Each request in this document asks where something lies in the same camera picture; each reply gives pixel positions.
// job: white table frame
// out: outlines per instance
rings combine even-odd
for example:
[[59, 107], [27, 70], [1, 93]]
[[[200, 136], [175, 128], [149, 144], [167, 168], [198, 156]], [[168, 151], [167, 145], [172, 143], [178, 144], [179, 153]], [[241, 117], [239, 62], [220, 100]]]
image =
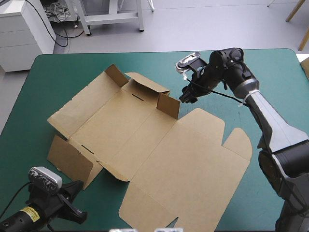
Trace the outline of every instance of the white table frame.
[[[141, 0], [136, 0], [137, 11], [130, 13], [119, 13], [119, 9], [121, 9], [123, 2], [121, 4], [121, 7], [119, 7], [118, 9], [118, 0], [110, 0], [109, 13], [103, 15], [102, 14], [87, 15], [82, 0], [72, 0], [72, 1], [75, 3], [78, 15], [80, 17], [80, 21], [82, 23], [86, 35], [91, 35], [89, 29], [89, 26], [91, 25], [127, 23], [136, 20], [138, 20], [139, 22], [140, 31], [144, 31]], [[153, 7], [152, 1], [153, 0], [148, 0], [151, 7]]]

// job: white zip tie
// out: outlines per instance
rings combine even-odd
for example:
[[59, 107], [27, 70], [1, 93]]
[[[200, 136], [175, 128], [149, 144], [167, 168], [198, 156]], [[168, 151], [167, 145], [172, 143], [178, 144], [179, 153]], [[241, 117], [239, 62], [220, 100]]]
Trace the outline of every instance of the white zip tie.
[[238, 105], [238, 107], [243, 106], [243, 105], [246, 103], [247, 98], [250, 97], [252, 94], [254, 94], [254, 93], [256, 93], [256, 92], [260, 92], [260, 91], [259, 91], [258, 89], [253, 90], [253, 91], [250, 91], [250, 92], [247, 94], [247, 96], [242, 100], [242, 103], [240, 103], [240, 104]]
[[187, 75], [185, 74], [187, 71], [190, 71], [190, 69], [183, 70], [183, 79], [184, 79], [185, 81], [188, 80], [188, 77], [187, 77]]

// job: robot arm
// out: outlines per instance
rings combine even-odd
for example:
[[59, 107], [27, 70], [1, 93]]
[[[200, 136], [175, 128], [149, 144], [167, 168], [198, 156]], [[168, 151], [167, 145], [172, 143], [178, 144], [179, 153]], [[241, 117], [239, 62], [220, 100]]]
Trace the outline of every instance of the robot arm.
[[248, 106], [262, 131], [260, 167], [276, 193], [285, 199], [276, 232], [307, 232], [309, 227], [309, 138], [290, 126], [259, 91], [259, 82], [244, 64], [240, 48], [212, 52], [209, 64], [195, 52], [176, 64], [185, 75], [193, 71], [180, 100], [195, 103], [223, 82]]

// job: gray floor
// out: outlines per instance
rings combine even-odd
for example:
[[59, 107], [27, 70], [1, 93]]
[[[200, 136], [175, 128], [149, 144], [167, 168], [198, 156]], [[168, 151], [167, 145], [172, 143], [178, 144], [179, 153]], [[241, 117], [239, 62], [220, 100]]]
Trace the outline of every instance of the gray floor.
[[[55, 53], [105, 53], [215, 50], [239, 46], [244, 49], [290, 48], [298, 45], [309, 25], [309, 3], [305, 3], [290, 23], [285, 18], [296, 0], [154, 0], [155, 12], [143, 3], [145, 31], [137, 23], [93, 26], [92, 35], [72, 39], [66, 48], [55, 46]], [[108, 1], [84, 0], [88, 14], [105, 14]], [[126, 0], [123, 11], [136, 8]], [[66, 24], [70, 36], [73, 29]], [[27, 76], [25, 72], [4, 73], [0, 69], [0, 133]]]

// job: electrical cable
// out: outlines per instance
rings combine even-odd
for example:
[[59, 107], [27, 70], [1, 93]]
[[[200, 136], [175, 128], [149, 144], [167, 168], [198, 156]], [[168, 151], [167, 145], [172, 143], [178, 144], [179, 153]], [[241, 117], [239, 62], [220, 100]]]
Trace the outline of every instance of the electrical cable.
[[[55, 14], [53, 14], [53, 13], [50, 12], [50, 11], [45, 11], [45, 13], [50, 14], [50, 15], [47, 16], [48, 18], [55, 16]], [[62, 37], [62, 38], [69, 38], [69, 39], [77, 38], [77, 37], [81, 36], [81, 35], [83, 34], [83, 32], [84, 32], [84, 31], [82, 31], [80, 34], [74, 35], [74, 36], [63, 36], [63, 35], [60, 35], [60, 34], [58, 34], [57, 32], [54, 31], [54, 33], [55, 33], [56, 35], [58, 35], [58, 36], [60, 36], [60, 37]]]
[[72, 39], [72, 38], [77, 38], [79, 36], [81, 36], [83, 34], [84, 31], [82, 31], [80, 34], [78, 35], [75, 35], [75, 36], [69, 36], [69, 37], [66, 37], [66, 36], [63, 36], [63, 35], [60, 35], [58, 33], [55, 32], [56, 35], [60, 36], [60, 37], [63, 37], [63, 38], [69, 38], [69, 39]]
[[4, 211], [1, 213], [0, 218], [5, 214], [6, 210], [10, 207], [10, 205], [12, 204], [12, 202], [14, 201], [15, 197], [19, 194], [19, 192], [26, 187], [27, 185], [31, 184], [31, 182], [27, 182], [26, 184], [24, 184], [16, 193], [15, 195], [12, 197], [12, 199], [10, 200], [10, 202], [8, 203], [8, 205], [5, 207]]
[[205, 89], [205, 90], [207, 90], [207, 91], [209, 91], [209, 92], [211, 92], [211, 93], [215, 93], [215, 94], [221, 95], [221, 96], [223, 96], [223, 97], [233, 99], [233, 100], [237, 101], [238, 103], [242, 103], [242, 101], [238, 100], [237, 98], [234, 98], [234, 97], [232, 97], [232, 96], [229, 96], [229, 95], [226, 95], [226, 94], [223, 94], [223, 93], [220, 93], [220, 92], [217, 92], [217, 91], [208, 89], [208, 88], [206, 88], [206, 87], [204, 87], [204, 86], [200, 86], [199, 84], [197, 84], [197, 83], [195, 83], [195, 82], [193, 82], [193, 81], [191, 81], [191, 80], [189, 80], [189, 79], [187, 79], [187, 81], [190, 82], [192, 85], [196, 85], [196, 86], [198, 86], [198, 87], [200, 87], [200, 88], [202, 88], [202, 89]]
[[66, 43], [66, 45], [61, 45], [61, 44], [59, 44], [59, 43], [53, 38], [52, 34], [49, 32], [49, 30], [48, 30], [48, 28], [47, 28], [47, 25], [45, 24], [43, 18], [41, 17], [40, 13], [39, 13], [38, 10], [35, 8], [35, 6], [34, 6], [29, 0], [25, 0], [25, 1], [26, 1], [27, 3], [29, 3], [29, 4], [32, 6], [32, 8], [36, 11], [36, 13], [39, 15], [41, 21], [43, 22], [43, 24], [44, 24], [44, 26], [45, 26], [45, 28], [46, 28], [48, 34], [49, 34], [50, 37], [53, 39], [53, 41], [54, 41], [57, 45], [59, 45], [60, 47], [67, 47], [67, 46], [69, 45], [69, 38], [68, 38], [67, 31], [64, 30], [64, 31], [65, 31], [65, 34], [66, 34], [66, 36], [67, 36], [67, 43]]

